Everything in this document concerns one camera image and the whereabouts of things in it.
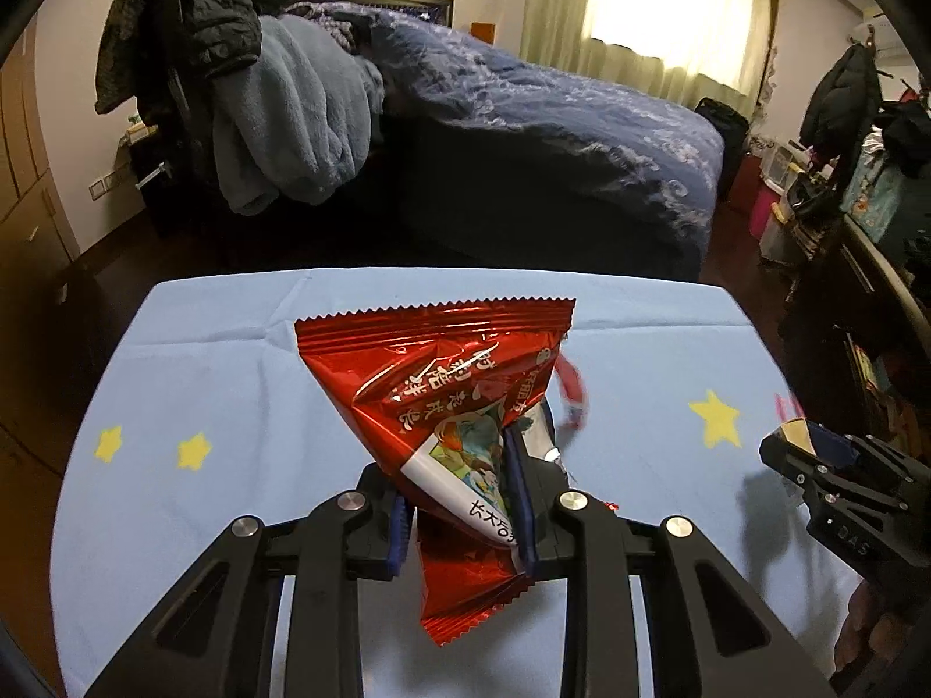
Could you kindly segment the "person right hand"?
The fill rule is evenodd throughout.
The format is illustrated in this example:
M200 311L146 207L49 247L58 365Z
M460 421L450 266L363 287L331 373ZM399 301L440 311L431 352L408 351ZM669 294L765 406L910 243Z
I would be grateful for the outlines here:
M882 662L893 663L909 643L917 613L893 611L877 587L866 580L858 582L847 602L847 614L833 648L833 665L841 671L869 651Z

